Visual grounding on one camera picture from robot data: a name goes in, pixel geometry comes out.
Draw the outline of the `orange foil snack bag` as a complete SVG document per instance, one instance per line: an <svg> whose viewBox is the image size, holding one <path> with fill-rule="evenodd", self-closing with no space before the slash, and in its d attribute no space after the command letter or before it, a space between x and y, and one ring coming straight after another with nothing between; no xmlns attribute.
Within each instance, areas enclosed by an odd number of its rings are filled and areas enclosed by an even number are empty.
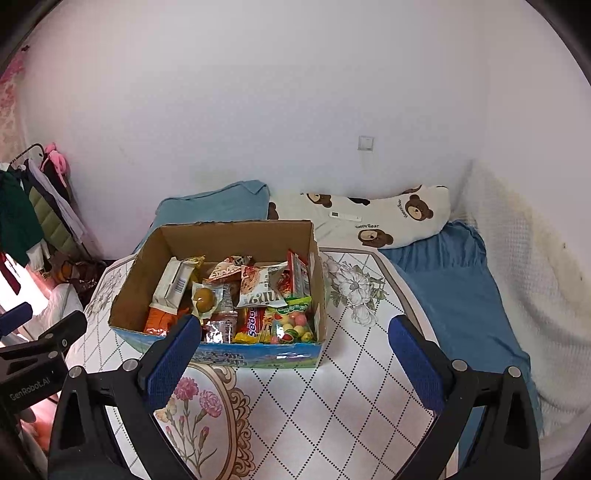
<svg viewBox="0 0 591 480"><path fill-rule="evenodd" d="M150 308L143 328L143 333L152 336L165 337L177 322L183 318L183 316L190 313L190 308L181 308L176 314L167 313L156 308Z"/></svg>

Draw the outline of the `white wafer cracker pack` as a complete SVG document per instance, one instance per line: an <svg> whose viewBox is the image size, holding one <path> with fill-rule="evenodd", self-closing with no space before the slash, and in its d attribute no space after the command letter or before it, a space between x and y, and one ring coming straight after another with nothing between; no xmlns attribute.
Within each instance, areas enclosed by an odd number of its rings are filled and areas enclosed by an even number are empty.
<svg viewBox="0 0 591 480"><path fill-rule="evenodd" d="M179 260L171 257L152 294L150 308L175 315L195 270L204 263L204 256Z"/></svg>

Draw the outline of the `yellow egg yolk pastry packet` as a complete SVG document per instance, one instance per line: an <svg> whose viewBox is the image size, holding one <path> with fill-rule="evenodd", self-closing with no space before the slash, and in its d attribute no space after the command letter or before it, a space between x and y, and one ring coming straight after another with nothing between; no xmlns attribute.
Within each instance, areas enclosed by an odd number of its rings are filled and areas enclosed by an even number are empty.
<svg viewBox="0 0 591 480"><path fill-rule="evenodd" d="M191 285L192 315L200 322L211 318L224 294L223 285L200 284L193 282Z"/></svg>

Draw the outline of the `orange panda snack packet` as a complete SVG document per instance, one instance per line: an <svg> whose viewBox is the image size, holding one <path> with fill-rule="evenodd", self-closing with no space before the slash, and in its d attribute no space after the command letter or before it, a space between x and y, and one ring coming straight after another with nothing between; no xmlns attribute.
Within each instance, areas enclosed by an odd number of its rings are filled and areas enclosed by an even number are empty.
<svg viewBox="0 0 591 480"><path fill-rule="evenodd" d="M253 264L252 256L231 255L218 262L204 278L205 284L235 282L242 275L242 267Z"/></svg>

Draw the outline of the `white strawberry cookie packet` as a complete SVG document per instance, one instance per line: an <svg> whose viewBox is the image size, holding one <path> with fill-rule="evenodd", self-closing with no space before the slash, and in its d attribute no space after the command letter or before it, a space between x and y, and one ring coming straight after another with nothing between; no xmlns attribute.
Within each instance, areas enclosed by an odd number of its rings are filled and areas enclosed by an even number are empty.
<svg viewBox="0 0 591 480"><path fill-rule="evenodd" d="M279 288L280 276L286 268L285 262L269 266L242 265L238 308L287 306Z"/></svg>

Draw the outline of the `green fruit candy bag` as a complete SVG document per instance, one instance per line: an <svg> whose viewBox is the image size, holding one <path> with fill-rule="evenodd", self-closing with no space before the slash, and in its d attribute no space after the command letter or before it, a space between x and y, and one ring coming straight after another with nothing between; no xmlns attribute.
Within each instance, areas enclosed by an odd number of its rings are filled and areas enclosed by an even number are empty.
<svg viewBox="0 0 591 480"><path fill-rule="evenodd" d="M317 341L311 325L311 297L291 299L280 308L267 308L260 340L267 344L311 344Z"/></svg>

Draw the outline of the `red white snack packet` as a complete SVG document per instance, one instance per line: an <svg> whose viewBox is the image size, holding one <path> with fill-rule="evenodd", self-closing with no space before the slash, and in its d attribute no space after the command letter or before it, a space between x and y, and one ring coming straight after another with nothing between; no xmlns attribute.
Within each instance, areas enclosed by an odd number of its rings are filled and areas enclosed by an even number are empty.
<svg viewBox="0 0 591 480"><path fill-rule="evenodd" d="M308 263L293 250L287 251L287 266L281 270L277 288L279 288L280 295L286 300L311 296Z"/></svg>

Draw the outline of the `brown pastry snack packet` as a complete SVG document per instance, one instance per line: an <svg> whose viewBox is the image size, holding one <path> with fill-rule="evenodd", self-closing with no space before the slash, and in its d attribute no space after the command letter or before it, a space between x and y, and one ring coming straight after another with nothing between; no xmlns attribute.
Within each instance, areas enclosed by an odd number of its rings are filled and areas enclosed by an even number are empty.
<svg viewBox="0 0 591 480"><path fill-rule="evenodd" d="M238 312L235 310L214 313L204 323L202 341L211 344L230 344L238 326Z"/></svg>

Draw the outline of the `yellow Korean cheese noodle pack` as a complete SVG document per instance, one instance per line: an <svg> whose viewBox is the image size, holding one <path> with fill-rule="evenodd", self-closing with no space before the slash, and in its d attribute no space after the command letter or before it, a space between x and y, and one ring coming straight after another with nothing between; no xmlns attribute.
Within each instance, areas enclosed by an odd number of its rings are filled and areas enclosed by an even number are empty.
<svg viewBox="0 0 591 480"><path fill-rule="evenodd" d="M235 344L270 344L273 337L273 314L267 308L245 308L232 342Z"/></svg>

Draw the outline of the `white diamond pattern folding table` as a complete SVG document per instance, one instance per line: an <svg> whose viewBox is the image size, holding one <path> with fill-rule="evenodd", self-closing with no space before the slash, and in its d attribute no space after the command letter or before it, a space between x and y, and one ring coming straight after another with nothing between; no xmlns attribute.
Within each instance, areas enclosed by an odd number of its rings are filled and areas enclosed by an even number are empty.
<svg viewBox="0 0 591 480"><path fill-rule="evenodd" d="M329 300L318 365L197 364L156 421L198 479L391 479L435 416L388 342L390 320L429 323L377 256L322 253Z"/></svg>

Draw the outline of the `blue bed sheet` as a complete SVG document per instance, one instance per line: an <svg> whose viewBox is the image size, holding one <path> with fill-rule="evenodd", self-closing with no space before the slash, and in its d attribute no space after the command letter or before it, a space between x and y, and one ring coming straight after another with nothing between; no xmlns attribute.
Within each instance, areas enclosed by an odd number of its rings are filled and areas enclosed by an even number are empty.
<svg viewBox="0 0 591 480"><path fill-rule="evenodd" d="M476 229L453 221L431 238L380 252L411 288L447 358L483 372L502 373L511 366L521 371L541 428L531 358L512 330Z"/></svg>

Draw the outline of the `cardboard milk carton box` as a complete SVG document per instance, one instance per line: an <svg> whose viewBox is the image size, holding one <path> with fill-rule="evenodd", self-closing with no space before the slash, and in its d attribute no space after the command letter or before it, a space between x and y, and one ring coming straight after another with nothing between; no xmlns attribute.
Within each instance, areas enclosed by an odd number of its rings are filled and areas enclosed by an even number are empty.
<svg viewBox="0 0 591 480"><path fill-rule="evenodd" d="M314 225L263 220L165 225L136 254L108 325L144 353L185 315L195 363L311 368L325 340Z"/></svg>

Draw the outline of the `white bear print pillow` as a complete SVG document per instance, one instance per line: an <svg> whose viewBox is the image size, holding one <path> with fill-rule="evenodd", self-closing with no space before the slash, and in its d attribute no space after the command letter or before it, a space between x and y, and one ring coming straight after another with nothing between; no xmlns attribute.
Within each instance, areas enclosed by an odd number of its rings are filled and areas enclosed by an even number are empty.
<svg viewBox="0 0 591 480"><path fill-rule="evenodd" d="M430 238L451 216L449 189L423 186L394 197L363 199L318 193L270 198L270 220L308 220L318 245L396 249Z"/></svg>

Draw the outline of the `light blue folded towel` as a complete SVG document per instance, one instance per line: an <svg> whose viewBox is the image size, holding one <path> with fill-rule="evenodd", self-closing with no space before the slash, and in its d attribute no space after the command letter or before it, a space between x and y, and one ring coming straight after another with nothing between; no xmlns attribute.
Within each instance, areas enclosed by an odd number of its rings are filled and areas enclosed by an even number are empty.
<svg viewBox="0 0 591 480"><path fill-rule="evenodd" d="M183 197L169 197L156 208L154 219L134 251L150 234L165 225L266 220L270 190L259 180L238 181L221 189Z"/></svg>

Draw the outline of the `white wall switch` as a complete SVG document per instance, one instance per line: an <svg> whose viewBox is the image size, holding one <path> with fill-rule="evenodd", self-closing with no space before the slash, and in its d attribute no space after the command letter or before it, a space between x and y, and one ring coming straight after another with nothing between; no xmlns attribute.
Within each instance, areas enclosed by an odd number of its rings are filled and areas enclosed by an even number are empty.
<svg viewBox="0 0 591 480"><path fill-rule="evenodd" d="M363 152L372 152L374 150L375 139L370 136L360 136L358 150Z"/></svg>

